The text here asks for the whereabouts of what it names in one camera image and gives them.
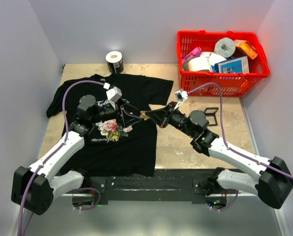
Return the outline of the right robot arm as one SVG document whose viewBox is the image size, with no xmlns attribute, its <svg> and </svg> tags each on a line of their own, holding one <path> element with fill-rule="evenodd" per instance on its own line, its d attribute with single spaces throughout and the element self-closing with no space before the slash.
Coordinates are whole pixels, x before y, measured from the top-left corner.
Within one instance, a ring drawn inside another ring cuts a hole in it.
<svg viewBox="0 0 293 236">
<path fill-rule="evenodd" d="M 190 144 L 196 152 L 238 169 L 233 172 L 216 168 L 207 180 L 211 192 L 220 193 L 223 189 L 243 191 L 258 196 L 271 208 L 280 209 L 293 190 L 293 179 L 283 159 L 261 157 L 228 143 L 224 137 L 209 130 L 203 111 L 194 110 L 185 115 L 179 111 L 177 103 L 171 102 L 164 108 L 144 114 L 160 128 L 169 124 L 192 138 Z"/>
</svg>

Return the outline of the black floral t-shirt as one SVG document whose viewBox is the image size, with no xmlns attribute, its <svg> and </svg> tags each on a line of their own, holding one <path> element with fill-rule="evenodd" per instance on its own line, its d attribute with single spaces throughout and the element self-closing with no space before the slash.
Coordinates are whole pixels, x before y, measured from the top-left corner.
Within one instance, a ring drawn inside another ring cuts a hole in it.
<svg viewBox="0 0 293 236">
<path fill-rule="evenodd" d="M 55 116 L 65 107 L 68 123 L 72 123 L 80 98 L 88 94 L 96 98 L 99 107 L 107 105 L 105 90 L 94 81 L 118 87 L 124 102 L 140 111 L 150 110 L 150 105 L 166 105 L 173 87 L 173 81 L 144 75 L 103 77 L 94 74 L 68 80 L 59 86 L 46 116 Z M 124 129 L 118 127 L 114 119 L 98 122 L 85 140 L 85 146 L 61 167 L 59 173 L 63 175 L 70 170 L 82 169 L 91 176 L 140 174 L 150 177 L 155 169 L 156 143 L 156 124 L 149 119 Z"/>
</svg>

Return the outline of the pink gold brooch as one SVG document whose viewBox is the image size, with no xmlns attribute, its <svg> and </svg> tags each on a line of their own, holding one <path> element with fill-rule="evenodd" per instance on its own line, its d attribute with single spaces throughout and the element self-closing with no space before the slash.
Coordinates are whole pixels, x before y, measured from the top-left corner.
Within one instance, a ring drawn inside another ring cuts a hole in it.
<svg viewBox="0 0 293 236">
<path fill-rule="evenodd" d="M 140 111 L 140 118 L 143 119 L 144 121 L 149 119 L 145 111 Z"/>
</svg>

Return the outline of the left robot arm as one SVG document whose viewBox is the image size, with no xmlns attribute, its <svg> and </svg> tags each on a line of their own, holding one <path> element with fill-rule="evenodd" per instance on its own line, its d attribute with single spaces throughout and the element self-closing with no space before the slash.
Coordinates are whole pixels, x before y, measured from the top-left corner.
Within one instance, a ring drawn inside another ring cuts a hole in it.
<svg viewBox="0 0 293 236">
<path fill-rule="evenodd" d="M 57 176 L 57 173 L 71 156 L 84 147 L 95 125 L 111 119 L 115 119 L 116 126 L 122 129 L 142 121 L 138 109 L 122 99 L 114 105 L 99 107 L 93 95 L 81 97 L 75 119 L 58 143 L 29 167 L 20 166 L 14 172 L 12 202 L 21 210 L 42 215 L 61 195 L 73 190 L 88 192 L 91 181 L 81 171 L 69 171 L 62 176 Z"/>
</svg>

